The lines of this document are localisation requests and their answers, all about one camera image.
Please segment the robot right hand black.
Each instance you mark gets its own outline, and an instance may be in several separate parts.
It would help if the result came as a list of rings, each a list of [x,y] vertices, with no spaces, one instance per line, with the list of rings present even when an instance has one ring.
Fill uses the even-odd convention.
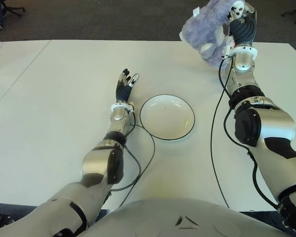
[[[244,0],[236,0],[227,15],[229,35],[233,36],[235,45],[252,46],[257,30],[257,12]]]

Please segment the robot left hand black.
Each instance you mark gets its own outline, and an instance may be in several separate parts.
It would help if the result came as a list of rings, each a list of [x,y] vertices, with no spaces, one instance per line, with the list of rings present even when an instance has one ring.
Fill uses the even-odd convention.
[[[135,83],[139,80],[140,74],[130,76],[128,69],[124,69],[120,74],[115,90],[116,101],[128,102],[131,91]]]

